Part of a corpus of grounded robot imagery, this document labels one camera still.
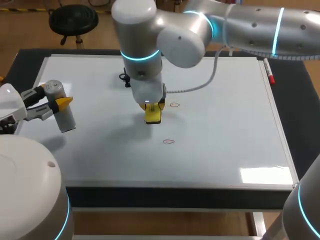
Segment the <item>red circle drawing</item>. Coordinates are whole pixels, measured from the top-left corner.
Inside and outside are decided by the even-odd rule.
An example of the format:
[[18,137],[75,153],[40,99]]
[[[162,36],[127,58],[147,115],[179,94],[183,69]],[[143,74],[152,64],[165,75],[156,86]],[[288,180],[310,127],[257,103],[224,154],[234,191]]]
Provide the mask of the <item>red circle drawing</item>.
[[175,141],[174,141],[174,140],[171,140],[171,139],[166,139],[166,140],[163,140],[163,143],[164,143],[164,144],[174,144]]
[[180,106],[179,103],[176,103],[176,102],[170,103],[170,107],[179,107],[179,106]]

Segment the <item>blue led ring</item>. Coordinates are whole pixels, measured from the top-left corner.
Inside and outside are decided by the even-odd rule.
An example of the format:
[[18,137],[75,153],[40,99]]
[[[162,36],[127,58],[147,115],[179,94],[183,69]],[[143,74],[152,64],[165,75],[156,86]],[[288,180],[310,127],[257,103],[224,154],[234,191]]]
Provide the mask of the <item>blue led ring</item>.
[[215,34],[215,30],[214,30],[214,26],[212,25],[211,21],[209,20],[209,18],[207,18],[206,15],[204,15],[202,12],[197,12],[197,11],[184,11],[183,12],[184,14],[197,14],[199,15],[200,17],[204,18],[210,25],[211,27],[211,31],[212,31],[212,37],[214,37],[214,34]]
[[121,55],[126,59],[129,59],[132,61],[144,61],[144,60],[148,60],[148,59],[154,57],[155,55],[157,55],[160,52],[160,50],[157,50],[155,53],[151,54],[150,56],[146,56],[146,57],[142,57],[142,58],[129,57],[129,56],[126,56],[122,51],[120,51],[120,52],[121,52]]
[[281,20],[282,20],[282,17],[284,15],[284,10],[285,10],[284,7],[282,7],[280,9],[280,13],[279,13],[279,16],[278,16],[278,21],[276,23],[276,28],[275,28],[274,38],[273,38],[273,46],[272,46],[272,54],[273,55],[276,55],[278,36],[279,36],[279,31],[280,31],[280,26],[281,26]]
[[66,217],[65,217],[65,221],[64,221],[64,224],[59,232],[59,234],[56,236],[56,238],[54,240],[58,240],[58,238],[61,236],[61,234],[63,233],[66,225],[67,225],[67,222],[68,222],[68,218],[69,218],[69,213],[70,213],[70,201],[69,201],[69,196],[68,194],[66,195],[67,199],[68,199],[68,210],[67,210],[67,214],[66,214]]
[[308,224],[309,228],[312,230],[312,232],[314,232],[314,234],[320,239],[320,234],[317,232],[317,230],[312,226],[312,224],[310,223],[310,221],[308,220],[305,211],[302,207],[302,203],[301,203],[301,198],[300,198],[300,187],[301,184],[299,185],[299,190],[298,190],[298,201],[299,201],[299,207],[300,207],[300,211],[302,213],[302,216],[305,220],[305,222]]

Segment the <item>black stool seat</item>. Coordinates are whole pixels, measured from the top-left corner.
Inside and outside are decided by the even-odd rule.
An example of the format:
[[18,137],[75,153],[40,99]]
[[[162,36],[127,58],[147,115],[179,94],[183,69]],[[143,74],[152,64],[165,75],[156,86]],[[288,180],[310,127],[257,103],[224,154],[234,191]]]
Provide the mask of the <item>black stool seat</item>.
[[51,30],[66,37],[86,34],[93,30],[98,22],[96,11],[80,4],[61,6],[49,17]]

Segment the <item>stool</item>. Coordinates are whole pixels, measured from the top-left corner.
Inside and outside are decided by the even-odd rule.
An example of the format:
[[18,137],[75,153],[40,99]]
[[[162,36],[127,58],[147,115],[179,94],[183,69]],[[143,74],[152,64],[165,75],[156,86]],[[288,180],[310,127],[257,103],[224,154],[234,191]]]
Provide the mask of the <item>stool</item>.
[[64,45],[67,37],[75,36],[77,49],[84,48],[81,35],[93,30],[98,23],[96,11],[85,5],[65,5],[49,13],[51,30],[63,36],[60,44]]

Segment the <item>coiled cable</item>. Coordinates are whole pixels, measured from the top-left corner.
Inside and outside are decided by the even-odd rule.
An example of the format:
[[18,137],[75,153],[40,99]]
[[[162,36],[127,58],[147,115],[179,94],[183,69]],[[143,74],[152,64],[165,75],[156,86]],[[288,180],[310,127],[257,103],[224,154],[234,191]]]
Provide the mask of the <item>coiled cable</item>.
[[219,55],[220,53],[222,52],[222,50],[225,48],[226,46],[222,46],[221,48],[219,48],[218,51],[216,51],[215,53],[215,56],[214,56],[214,64],[213,64],[213,71],[212,71],[212,74],[209,78],[209,80],[200,85],[200,86],[196,86],[196,87],[193,87],[193,88],[189,88],[189,89],[185,89],[185,90],[173,90],[173,91],[167,91],[166,93],[167,94],[180,94],[180,93],[188,93],[188,92],[192,92],[192,91],[196,91],[196,90],[199,90],[199,89],[202,89],[206,86],[208,86],[212,80],[214,79],[215,75],[216,75],[216,71],[217,71],[217,67],[218,67],[218,58],[219,58]]

